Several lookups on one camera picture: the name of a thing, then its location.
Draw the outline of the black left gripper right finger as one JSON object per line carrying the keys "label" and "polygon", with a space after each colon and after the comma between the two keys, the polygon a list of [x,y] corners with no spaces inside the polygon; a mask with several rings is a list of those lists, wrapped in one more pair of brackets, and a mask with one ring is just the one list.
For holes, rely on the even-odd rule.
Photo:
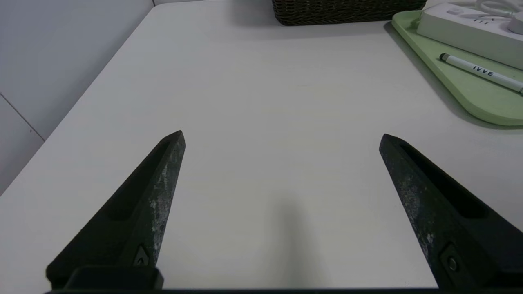
{"label": "black left gripper right finger", "polygon": [[379,152],[440,289],[522,289],[517,227],[407,141],[384,134]]}

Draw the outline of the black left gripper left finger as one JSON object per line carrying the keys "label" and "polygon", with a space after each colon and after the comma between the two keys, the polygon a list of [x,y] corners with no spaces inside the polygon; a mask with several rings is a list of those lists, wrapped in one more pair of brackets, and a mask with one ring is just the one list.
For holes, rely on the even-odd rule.
{"label": "black left gripper left finger", "polygon": [[185,152],[165,136],[80,229],[45,275],[52,290],[161,290],[156,267]]}

